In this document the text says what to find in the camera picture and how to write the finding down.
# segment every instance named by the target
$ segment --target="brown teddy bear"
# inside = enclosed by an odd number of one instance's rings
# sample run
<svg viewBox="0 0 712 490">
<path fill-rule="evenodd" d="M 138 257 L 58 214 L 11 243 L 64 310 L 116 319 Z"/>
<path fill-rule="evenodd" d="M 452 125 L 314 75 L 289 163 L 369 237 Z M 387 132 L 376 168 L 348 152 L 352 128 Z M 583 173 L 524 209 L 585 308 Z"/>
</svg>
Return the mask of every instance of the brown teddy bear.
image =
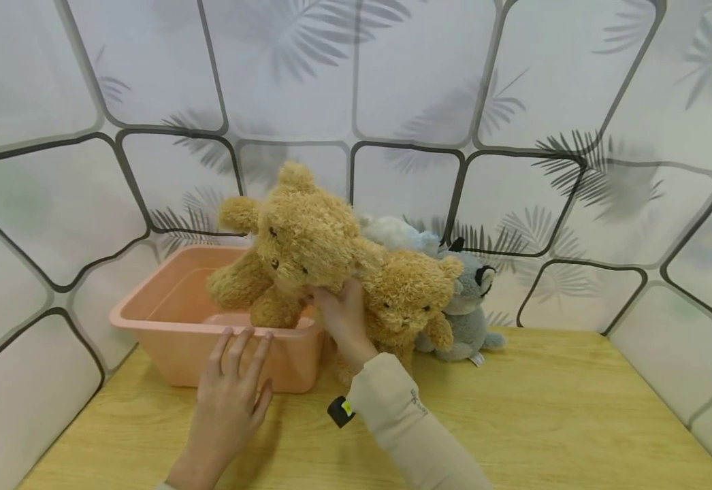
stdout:
<svg viewBox="0 0 712 490">
<path fill-rule="evenodd" d="M 408 374 L 420 331 L 442 350 L 453 335 L 443 308 L 454 294 L 463 264 L 455 257 L 433 259 L 421 252 L 397 249 L 383 253 L 383 266 L 361 275 L 367 336 L 380 352 L 397 356 Z M 354 376 L 337 355 L 337 376 L 346 386 Z"/>
<path fill-rule="evenodd" d="M 339 293 L 355 270 L 381 266 L 381 248 L 359 236 L 351 207 L 315 185 L 304 165 L 287 161 L 265 201 L 223 202 L 220 226 L 253 233 L 236 262 L 207 282 L 221 310 L 250 310 L 256 327 L 293 329 L 304 309 L 305 286 Z"/>
</svg>

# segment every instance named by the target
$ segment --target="gray plush toy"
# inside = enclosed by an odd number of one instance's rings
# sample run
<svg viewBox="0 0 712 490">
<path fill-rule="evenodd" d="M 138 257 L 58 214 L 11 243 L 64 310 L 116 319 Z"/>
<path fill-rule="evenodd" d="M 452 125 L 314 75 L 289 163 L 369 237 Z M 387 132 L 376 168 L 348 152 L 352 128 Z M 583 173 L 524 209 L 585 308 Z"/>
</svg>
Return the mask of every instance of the gray plush toy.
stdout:
<svg viewBox="0 0 712 490">
<path fill-rule="evenodd" d="M 443 361 L 469 359 L 476 366 L 484 362 L 481 349 L 499 349 L 506 345 L 506 338 L 499 333 L 487 331 L 487 319 L 481 310 L 484 297 L 492 288 L 496 271 L 485 266 L 471 254 L 462 252 L 464 238 L 457 238 L 448 251 L 441 252 L 440 258 L 454 256 L 465 266 L 463 273 L 454 284 L 454 296 L 443 313 L 452 325 L 454 345 L 449 350 L 437 350 L 423 332 L 416 339 L 416 349 L 432 352 Z"/>
</svg>

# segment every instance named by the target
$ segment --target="stuffed animal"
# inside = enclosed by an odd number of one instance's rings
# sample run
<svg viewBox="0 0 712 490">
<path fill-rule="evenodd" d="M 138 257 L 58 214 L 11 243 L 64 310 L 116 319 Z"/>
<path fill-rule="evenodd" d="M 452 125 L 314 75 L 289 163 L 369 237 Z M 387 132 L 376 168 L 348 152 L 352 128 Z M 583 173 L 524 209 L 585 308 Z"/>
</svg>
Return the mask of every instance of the stuffed animal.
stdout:
<svg viewBox="0 0 712 490">
<path fill-rule="evenodd" d="M 387 251 L 383 266 L 361 275 L 366 332 L 378 351 L 396 355 L 408 374 L 420 331 L 439 349 L 452 346 L 443 308 L 454 294 L 463 265 L 456 257 L 433 259 L 412 250 Z M 354 373 L 337 357 L 337 376 L 350 386 Z"/>
<path fill-rule="evenodd" d="M 389 250 L 407 248 L 426 253 L 430 257 L 436 257 L 440 246 L 440 237 L 431 231 L 419 231 L 408 223 L 394 218 L 393 216 L 382 216 L 374 218 L 370 215 L 361 215 L 358 218 L 361 228 L 361 236 L 382 244 Z"/>
<path fill-rule="evenodd" d="M 465 240 L 458 238 L 447 252 L 441 252 L 442 259 L 458 258 L 464 270 L 455 284 L 455 293 L 443 312 L 452 326 L 453 345 L 449 349 L 440 349 L 424 332 L 416 339 L 416 348 L 420 352 L 435 352 L 443 361 L 462 361 L 470 359 L 476 366 L 484 362 L 481 349 L 499 349 L 506 344 L 506 339 L 499 333 L 487 331 L 487 320 L 481 303 L 494 280 L 496 271 L 485 266 L 469 253 L 461 252 Z"/>
<path fill-rule="evenodd" d="M 339 293 L 355 270 L 381 266 L 382 248 L 359 236 L 351 207 L 315 185 L 308 168 L 280 168 L 267 199 L 231 197 L 220 226 L 255 234 L 253 246 L 207 282 L 221 310 L 250 309 L 256 327 L 293 329 L 308 285 Z"/>
</svg>

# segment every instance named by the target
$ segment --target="wooden table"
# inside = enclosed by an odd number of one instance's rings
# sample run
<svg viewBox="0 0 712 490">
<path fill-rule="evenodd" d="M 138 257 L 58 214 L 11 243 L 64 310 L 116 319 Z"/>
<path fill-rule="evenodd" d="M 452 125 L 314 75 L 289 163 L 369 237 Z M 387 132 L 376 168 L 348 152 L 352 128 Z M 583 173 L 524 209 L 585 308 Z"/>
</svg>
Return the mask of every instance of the wooden table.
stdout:
<svg viewBox="0 0 712 490">
<path fill-rule="evenodd" d="M 419 355 L 426 406 L 499 490 L 712 490 L 712 458 L 609 341 L 504 329 L 485 365 Z M 278 395 L 218 489 L 403 489 L 361 419 L 338 429 L 329 365 L 313 391 Z M 170 388 L 137 349 L 46 453 L 22 490 L 150 490 L 187 436 L 195 392 Z"/>
</svg>

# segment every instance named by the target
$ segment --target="left hand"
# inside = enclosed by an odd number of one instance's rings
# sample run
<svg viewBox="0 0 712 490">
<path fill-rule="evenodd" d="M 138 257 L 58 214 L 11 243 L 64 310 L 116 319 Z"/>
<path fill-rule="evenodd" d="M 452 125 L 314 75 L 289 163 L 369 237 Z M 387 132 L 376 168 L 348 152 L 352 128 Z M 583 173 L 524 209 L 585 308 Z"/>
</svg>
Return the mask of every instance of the left hand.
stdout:
<svg viewBox="0 0 712 490">
<path fill-rule="evenodd" d="M 226 328 L 208 358 L 198 383 L 187 445 L 165 481 L 177 490 L 212 490 L 266 416 L 272 381 L 263 384 L 257 401 L 256 392 L 272 334 L 263 337 L 247 373 L 239 376 L 242 353 L 253 332 L 245 329 L 225 352 L 231 339 L 231 329 Z"/>
</svg>

